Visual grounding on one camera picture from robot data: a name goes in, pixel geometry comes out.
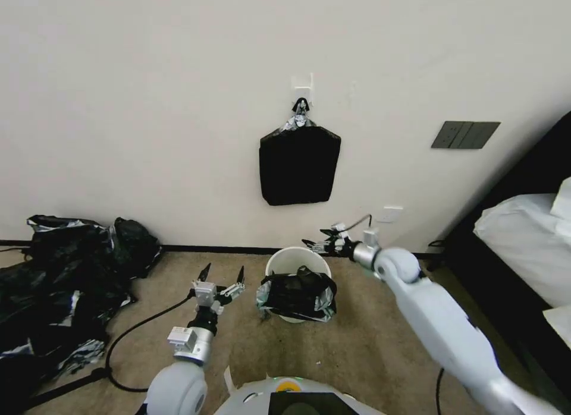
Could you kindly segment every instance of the white bedsheet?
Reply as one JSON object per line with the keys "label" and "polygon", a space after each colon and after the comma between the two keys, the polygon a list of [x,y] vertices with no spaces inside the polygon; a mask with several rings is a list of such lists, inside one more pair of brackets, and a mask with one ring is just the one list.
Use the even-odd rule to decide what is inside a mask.
{"label": "white bedsheet", "polygon": [[555,194],[510,198],[484,210],[474,233],[549,305],[559,307],[571,304],[571,221],[550,214],[554,199]]}

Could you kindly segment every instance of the wire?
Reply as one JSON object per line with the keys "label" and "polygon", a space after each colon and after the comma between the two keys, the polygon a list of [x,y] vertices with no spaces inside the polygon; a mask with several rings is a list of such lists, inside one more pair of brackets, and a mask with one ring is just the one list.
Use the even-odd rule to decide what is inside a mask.
{"label": "wire", "polygon": [[105,358],[105,370],[107,370],[107,375],[108,375],[108,379],[109,381],[115,385],[118,389],[121,389],[123,391],[128,391],[128,392],[147,392],[149,390],[149,388],[132,388],[126,385],[123,385],[121,383],[119,383],[114,377],[113,374],[111,372],[111,354],[113,353],[113,350],[115,349],[115,346],[119,343],[119,341],[121,341],[124,337],[126,337],[129,333],[131,333],[133,330],[135,330],[138,327],[141,327],[144,324],[147,324],[148,322],[180,307],[182,304],[184,304],[185,302],[189,301],[192,298],[191,295],[187,296],[186,298],[184,298],[183,300],[181,300],[179,303],[159,312],[158,314],[155,314],[137,324],[135,324],[134,326],[128,328],[126,331],[124,331],[121,335],[119,335],[119,337],[113,341],[113,343],[111,344],[111,346],[109,347],[109,351],[107,352],[107,357]]}
{"label": "wire", "polygon": [[11,249],[3,249],[3,250],[0,250],[0,253],[2,253],[3,251],[23,250],[23,249],[25,249],[25,247],[12,247]]}
{"label": "wire", "polygon": [[428,244],[428,247],[444,247],[444,240],[434,240]]}
{"label": "wire", "polygon": [[363,217],[361,217],[358,221],[356,221],[353,225],[345,228],[345,229],[341,229],[340,231],[338,230],[336,232],[336,234],[340,234],[341,232],[347,232],[351,229],[353,229],[355,226],[359,225],[360,223],[362,223],[366,218],[369,218],[369,227],[371,227],[371,221],[373,220],[373,216],[371,214],[367,214]]}
{"label": "wire", "polygon": [[438,415],[442,415],[442,412],[440,412],[440,383],[442,382],[443,374],[444,368],[440,369],[440,372],[438,372],[438,378],[436,380],[436,412]]}

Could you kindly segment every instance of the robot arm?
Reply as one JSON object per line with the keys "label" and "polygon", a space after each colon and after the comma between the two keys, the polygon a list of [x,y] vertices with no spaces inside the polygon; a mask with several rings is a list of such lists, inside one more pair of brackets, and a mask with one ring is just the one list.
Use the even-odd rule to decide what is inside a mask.
{"label": "robot arm", "polygon": [[173,327],[167,338],[174,357],[180,361],[165,367],[153,379],[146,399],[148,415],[197,415],[202,409],[208,391],[203,367],[210,358],[218,316],[246,288],[243,266],[236,283],[223,287],[206,281],[210,265],[192,283],[196,317],[185,328]]}
{"label": "robot arm", "polygon": [[501,372],[486,336],[470,323],[442,286],[420,277],[418,260],[411,252],[398,248],[381,250],[375,231],[367,230],[363,242],[353,242],[343,224],[334,225],[332,230],[329,241],[313,247],[328,247],[338,256],[346,253],[376,279],[386,282],[404,318],[431,357],[455,376],[489,413],[560,413]]}

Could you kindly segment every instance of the gray light switch panel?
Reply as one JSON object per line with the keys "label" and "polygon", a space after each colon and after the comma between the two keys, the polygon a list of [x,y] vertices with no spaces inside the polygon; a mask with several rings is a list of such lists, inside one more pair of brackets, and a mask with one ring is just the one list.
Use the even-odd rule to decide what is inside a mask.
{"label": "gray light switch panel", "polygon": [[474,139],[471,149],[482,149],[499,126],[499,122],[475,122],[472,128],[478,132],[478,135]]}
{"label": "gray light switch panel", "polygon": [[462,143],[462,140],[464,140],[464,137],[466,137],[466,135],[468,134],[468,131],[470,131],[470,128],[472,128],[473,124],[474,123],[470,122],[470,121],[466,121],[466,122],[462,123],[462,126],[460,127],[460,131],[458,131],[458,134],[456,134],[456,137],[454,138],[454,140],[452,141],[452,144],[450,145],[451,149],[458,149],[458,147]]}
{"label": "gray light switch panel", "polygon": [[464,124],[463,121],[446,121],[432,143],[433,148],[448,149]]}

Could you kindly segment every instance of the black bed frame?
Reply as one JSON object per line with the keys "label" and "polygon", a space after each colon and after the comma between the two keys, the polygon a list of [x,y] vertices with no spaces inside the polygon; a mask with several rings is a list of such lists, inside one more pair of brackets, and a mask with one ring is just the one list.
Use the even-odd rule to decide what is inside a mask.
{"label": "black bed frame", "polygon": [[556,193],[571,176],[571,112],[521,159],[444,241],[447,266],[532,374],[538,392],[571,413],[571,348],[542,313],[550,306],[474,233],[484,209],[519,194]]}

